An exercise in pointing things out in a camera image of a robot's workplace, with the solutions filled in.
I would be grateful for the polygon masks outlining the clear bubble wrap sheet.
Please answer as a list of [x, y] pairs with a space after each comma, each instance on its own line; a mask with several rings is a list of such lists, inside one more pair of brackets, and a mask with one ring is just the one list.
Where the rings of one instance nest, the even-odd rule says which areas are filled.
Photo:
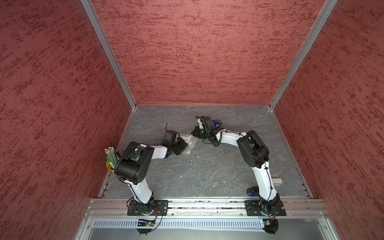
[[183, 150], [182, 155], [190, 155], [196, 146], [198, 138], [194, 137], [192, 134], [184, 133], [180, 133], [180, 136], [188, 144], [188, 146]]

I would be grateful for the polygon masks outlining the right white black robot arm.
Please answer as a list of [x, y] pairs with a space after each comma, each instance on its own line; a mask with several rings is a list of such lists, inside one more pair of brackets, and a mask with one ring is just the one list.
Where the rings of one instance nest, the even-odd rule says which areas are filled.
[[243, 160], [252, 168], [258, 184], [247, 189], [247, 195], [259, 198], [258, 209], [262, 214], [275, 215], [281, 199], [270, 173], [270, 151], [258, 134], [252, 130], [246, 133], [226, 130], [221, 127], [221, 121], [210, 117], [196, 116], [196, 119], [199, 125], [192, 131], [195, 138], [208, 140], [214, 147], [228, 144], [239, 148]]

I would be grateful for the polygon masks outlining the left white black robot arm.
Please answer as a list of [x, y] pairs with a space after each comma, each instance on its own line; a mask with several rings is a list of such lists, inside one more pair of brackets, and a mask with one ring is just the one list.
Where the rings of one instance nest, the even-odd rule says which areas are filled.
[[129, 143], [114, 168], [118, 180], [128, 185], [133, 194], [133, 199], [128, 205], [129, 214], [150, 216], [158, 213], [154, 193], [146, 180], [150, 164], [153, 160], [166, 159], [173, 154], [179, 156], [188, 146], [181, 135], [173, 130], [165, 132], [160, 144]]

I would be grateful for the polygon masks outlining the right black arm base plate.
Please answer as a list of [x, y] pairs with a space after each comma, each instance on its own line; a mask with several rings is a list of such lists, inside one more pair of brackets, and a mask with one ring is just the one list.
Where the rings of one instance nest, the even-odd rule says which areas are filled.
[[245, 209], [249, 217], [285, 217], [287, 215], [282, 201], [274, 205], [261, 203], [260, 201], [245, 201]]

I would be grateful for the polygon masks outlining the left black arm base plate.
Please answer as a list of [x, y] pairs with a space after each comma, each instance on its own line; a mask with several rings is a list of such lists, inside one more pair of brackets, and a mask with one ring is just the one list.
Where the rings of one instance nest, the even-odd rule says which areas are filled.
[[168, 200], [150, 200], [147, 204], [142, 204], [131, 200], [128, 205], [128, 216], [166, 216], [168, 211]]

